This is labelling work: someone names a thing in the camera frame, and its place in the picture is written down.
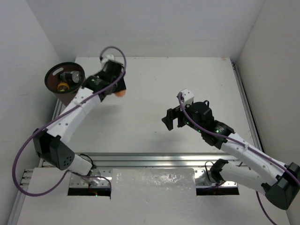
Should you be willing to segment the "clear bottle yellow cap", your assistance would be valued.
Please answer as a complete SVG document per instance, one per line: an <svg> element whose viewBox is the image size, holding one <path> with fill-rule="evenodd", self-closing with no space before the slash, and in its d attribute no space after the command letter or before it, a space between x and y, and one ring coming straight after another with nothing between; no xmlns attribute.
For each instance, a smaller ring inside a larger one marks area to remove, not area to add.
<svg viewBox="0 0 300 225"><path fill-rule="evenodd" d="M70 87L66 82L60 82L57 86L58 92L68 91L69 89L70 89Z"/></svg>

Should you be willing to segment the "clear bottle black label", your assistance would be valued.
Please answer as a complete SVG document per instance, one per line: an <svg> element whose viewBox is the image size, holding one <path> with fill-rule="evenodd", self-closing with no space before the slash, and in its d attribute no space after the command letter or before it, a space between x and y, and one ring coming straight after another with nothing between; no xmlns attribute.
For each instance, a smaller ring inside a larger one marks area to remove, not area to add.
<svg viewBox="0 0 300 225"><path fill-rule="evenodd" d="M80 71L65 71L60 74L60 78L67 83L79 83L81 79Z"/></svg>

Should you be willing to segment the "small orange juice bottle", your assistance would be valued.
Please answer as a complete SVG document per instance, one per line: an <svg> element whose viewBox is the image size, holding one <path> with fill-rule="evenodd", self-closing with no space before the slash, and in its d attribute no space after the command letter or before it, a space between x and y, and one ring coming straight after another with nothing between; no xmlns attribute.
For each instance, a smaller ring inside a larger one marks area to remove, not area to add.
<svg viewBox="0 0 300 225"><path fill-rule="evenodd" d="M115 92L115 96L117 96L119 98L125 96L125 94L126 94L126 90L121 90L121 91Z"/></svg>

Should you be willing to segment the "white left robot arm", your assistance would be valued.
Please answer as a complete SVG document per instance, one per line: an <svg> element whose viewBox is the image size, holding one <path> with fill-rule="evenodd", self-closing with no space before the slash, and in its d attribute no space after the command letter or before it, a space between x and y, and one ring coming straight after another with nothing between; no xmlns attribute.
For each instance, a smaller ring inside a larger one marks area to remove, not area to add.
<svg viewBox="0 0 300 225"><path fill-rule="evenodd" d="M124 65L113 55L101 58L101 70L87 78L75 97L57 120L34 138L38 157L64 171L87 176L94 165L75 154L68 143L84 118L111 94L123 96L126 92Z"/></svg>

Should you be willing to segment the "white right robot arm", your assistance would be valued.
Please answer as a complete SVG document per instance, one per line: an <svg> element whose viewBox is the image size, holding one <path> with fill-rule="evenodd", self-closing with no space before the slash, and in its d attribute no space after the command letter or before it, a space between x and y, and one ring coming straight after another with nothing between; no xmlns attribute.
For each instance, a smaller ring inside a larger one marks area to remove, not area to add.
<svg viewBox="0 0 300 225"><path fill-rule="evenodd" d="M216 147L245 163L242 169L227 160L219 159L210 168L216 183L231 180L262 193L274 206L287 210L300 190L300 167L296 163L285 164L248 144L228 125L214 119L209 102L196 102L170 108L162 122L168 130L173 129L173 120L178 127L185 125L201 134L210 146Z"/></svg>

